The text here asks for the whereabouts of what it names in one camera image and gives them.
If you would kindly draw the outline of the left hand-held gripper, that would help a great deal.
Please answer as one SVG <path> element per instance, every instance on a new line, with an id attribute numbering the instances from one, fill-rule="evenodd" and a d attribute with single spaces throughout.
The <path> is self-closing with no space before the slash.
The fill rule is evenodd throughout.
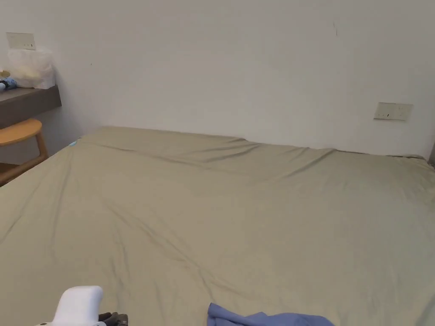
<path id="1" fill-rule="evenodd" d="M 118 312 L 99 314 L 103 289 L 99 286 L 77 286 L 61 295 L 54 318 L 40 326 L 128 326 L 128 315 Z"/>

